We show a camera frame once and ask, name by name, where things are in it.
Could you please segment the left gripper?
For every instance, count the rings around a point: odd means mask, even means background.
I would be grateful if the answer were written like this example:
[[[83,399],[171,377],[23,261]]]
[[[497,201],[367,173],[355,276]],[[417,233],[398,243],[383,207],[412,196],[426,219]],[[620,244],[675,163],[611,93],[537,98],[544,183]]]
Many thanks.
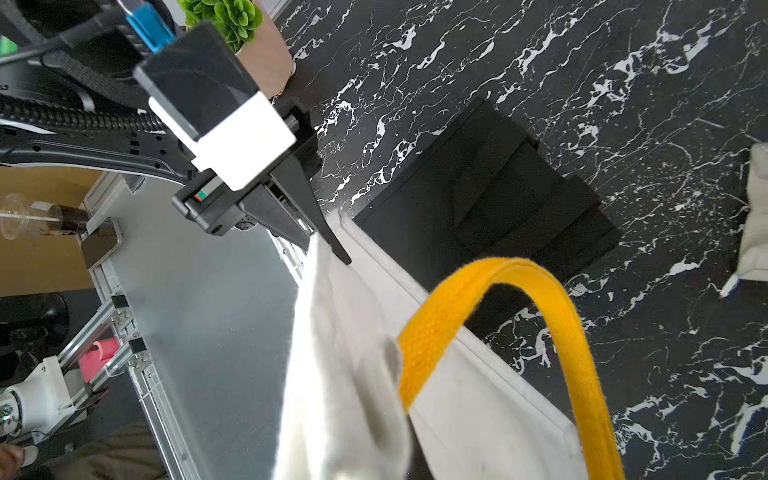
[[[318,140],[309,111],[289,99],[276,112],[295,137],[293,144],[253,174],[241,188],[225,182],[208,167],[172,197],[185,219],[210,235],[222,236],[245,222],[260,224],[274,235],[306,251],[310,235],[317,233],[345,265],[351,264],[328,225],[310,185],[321,167]]]

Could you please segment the black canvas bag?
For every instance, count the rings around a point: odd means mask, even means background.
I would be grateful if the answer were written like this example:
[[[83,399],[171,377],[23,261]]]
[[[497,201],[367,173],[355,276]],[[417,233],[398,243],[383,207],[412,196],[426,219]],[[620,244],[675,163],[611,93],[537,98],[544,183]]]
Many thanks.
[[[520,257],[566,282],[618,245],[599,195],[557,172],[538,140],[474,100],[355,218],[425,290],[488,257]]]

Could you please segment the cream bag yellow handles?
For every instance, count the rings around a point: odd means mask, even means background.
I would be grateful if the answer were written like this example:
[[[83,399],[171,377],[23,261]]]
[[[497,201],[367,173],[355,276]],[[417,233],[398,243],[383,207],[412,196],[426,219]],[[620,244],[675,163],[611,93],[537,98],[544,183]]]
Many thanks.
[[[620,479],[624,470],[577,309],[523,258],[491,257],[424,290],[333,213],[342,262],[313,236],[294,310],[272,475],[404,479]],[[524,293],[553,339],[572,412],[561,413],[466,327],[495,286]]]

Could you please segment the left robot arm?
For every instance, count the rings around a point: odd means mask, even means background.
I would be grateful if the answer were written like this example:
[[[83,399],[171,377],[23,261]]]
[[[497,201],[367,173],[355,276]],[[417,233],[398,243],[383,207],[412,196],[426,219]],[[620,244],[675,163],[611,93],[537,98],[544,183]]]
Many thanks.
[[[5,1],[1,163],[166,180],[205,233],[260,225],[350,256],[310,184],[309,113],[282,100],[291,55],[259,1]]]

